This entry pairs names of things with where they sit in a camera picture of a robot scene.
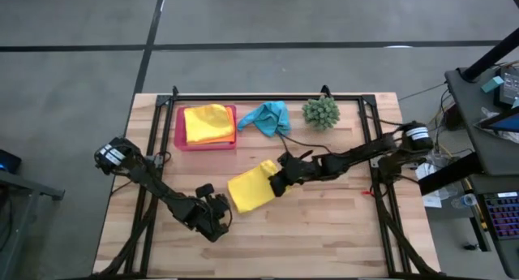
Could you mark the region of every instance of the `white paper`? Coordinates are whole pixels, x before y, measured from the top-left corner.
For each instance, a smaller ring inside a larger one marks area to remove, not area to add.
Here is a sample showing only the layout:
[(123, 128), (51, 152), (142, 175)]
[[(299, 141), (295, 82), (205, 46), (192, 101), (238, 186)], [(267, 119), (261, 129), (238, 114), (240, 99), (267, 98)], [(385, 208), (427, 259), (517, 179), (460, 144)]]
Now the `white paper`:
[[(425, 178), (429, 174), (432, 174), (436, 171), (435, 166), (423, 163), (416, 169), (416, 177), (418, 179)], [(438, 191), (434, 191), (430, 194), (427, 194), (422, 197), (423, 198), (423, 205), (426, 207), (432, 207), (432, 208), (441, 208), (441, 199), (440, 199), (440, 193)]]

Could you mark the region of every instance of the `orange cloth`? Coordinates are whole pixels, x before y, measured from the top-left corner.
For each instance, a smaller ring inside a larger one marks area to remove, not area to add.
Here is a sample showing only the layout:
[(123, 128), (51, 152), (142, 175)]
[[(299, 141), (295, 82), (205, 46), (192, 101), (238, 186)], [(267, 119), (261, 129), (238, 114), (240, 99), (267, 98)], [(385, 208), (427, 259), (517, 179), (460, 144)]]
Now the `orange cloth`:
[(231, 124), (233, 126), (233, 132), (225, 137), (220, 138), (214, 138), (214, 139), (207, 139), (202, 140), (198, 142), (188, 142), (188, 145), (203, 145), (203, 144), (210, 144), (210, 143), (221, 143), (221, 142), (234, 142), (234, 133), (236, 132), (236, 125), (234, 125), (234, 116), (233, 116), (233, 110), (229, 107), (225, 107), (225, 110), (227, 110), (227, 115), (229, 116), (229, 121), (231, 121)]

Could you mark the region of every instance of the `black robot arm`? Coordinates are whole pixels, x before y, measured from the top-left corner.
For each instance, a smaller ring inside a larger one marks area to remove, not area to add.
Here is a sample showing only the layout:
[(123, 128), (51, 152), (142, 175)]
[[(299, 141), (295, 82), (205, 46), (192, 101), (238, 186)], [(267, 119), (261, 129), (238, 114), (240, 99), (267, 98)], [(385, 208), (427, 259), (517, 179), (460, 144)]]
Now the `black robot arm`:
[(229, 210), (227, 198), (222, 194), (211, 196), (214, 189), (210, 183), (197, 188), (196, 197), (172, 190), (159, 179), (155, 158), (143, 157), (139, 148), (126, 138), (114, 138), (94, 154), (97, 168), (105, 174), (125, 176), (145, 187), (190, 230), (195, 229), (211, 242), (227, 233), (229, 226), (220, 223)]
[[(402, 131), (401, 143), (397, 145), (395, 133)], [(290, 152), (283, 153), (277, 161), (282, 169), (269, 178), (276, 196), (282, 196), (287, 186), (310, 181), (326, 181), (338, 178), (351, 166), (382, 156), (379, 159), (379, 171), (383, 180), (395, 179), (401, 173), (401, 166), (416, 161), (433, 148), (432, 139), (422, 123), (407, 123), (393, 132), (383, 134), (379, 139), (350, 149), (344, 153), (326, 153), (311, 157), (310, 162), (301, 157), (294, 157)]]

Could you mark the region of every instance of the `gray concrete floor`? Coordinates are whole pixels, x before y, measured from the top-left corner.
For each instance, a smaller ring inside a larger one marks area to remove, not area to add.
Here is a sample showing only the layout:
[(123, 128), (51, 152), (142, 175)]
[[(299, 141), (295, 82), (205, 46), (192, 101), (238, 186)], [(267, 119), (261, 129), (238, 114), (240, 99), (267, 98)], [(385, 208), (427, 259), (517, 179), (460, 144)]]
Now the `gray concrete floor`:
[[(0, 46), (143, 44), (156, 0), (0, 0)], [(473, 41), (505, 37), (513, 0), (166, 0), (156, 43), (247, 41)], [(185, 93), (397, 92), (444, 81), (488, 47), (154, 52), (144, 89)], [(66, 189), (42, 200), (24, 245), (21, 279), (88, 275), (112, 179), (92, 154), (127, 120), (141, 52), (0, 53), (0, 149), (21, 175)], [(507, 60), (519, 59), (519, 52)], [(438, 88), (401, 103), (404, 120), (428, 121)], [(452, 151), (464, 132), (440, 137)], [(444, 272), (506, 279), (494, 252), (466, 252), (468, 220), (431, 222)]]

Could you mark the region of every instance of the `black desk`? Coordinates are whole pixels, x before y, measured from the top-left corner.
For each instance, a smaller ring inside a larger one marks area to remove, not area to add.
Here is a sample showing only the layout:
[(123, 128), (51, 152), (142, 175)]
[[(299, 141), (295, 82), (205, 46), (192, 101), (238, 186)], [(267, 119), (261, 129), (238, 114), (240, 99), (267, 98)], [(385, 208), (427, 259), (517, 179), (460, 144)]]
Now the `black desk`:
[[(422, 194), (427, 194), (468, 177), (474, 193), (478, 195), (486, 222), (492, 222), (492, 218), (481, 201), (483, 194), (519, 192), (519, 144), (500, 139), (474, 126), (482, 119), (482, 107), (502, 112), (493, 104), (494, 94), (481, 90), (481, 86), (494, 76), (495, 70), (487, 70), (480, 75), (478, 82), (468, 83), (458, 71), (445, 73), (448, 89), (476, 151), (419, 181)], [(477, 211), (475, 208), (472, 211), (474, 216), (471, 223), (479, 244), (485, 244), (486, 236), (478, 222)], [(489, 230), (505, 273), (511, 278), (519, 278), (519, 240), (497, 240), (493, 228)]]

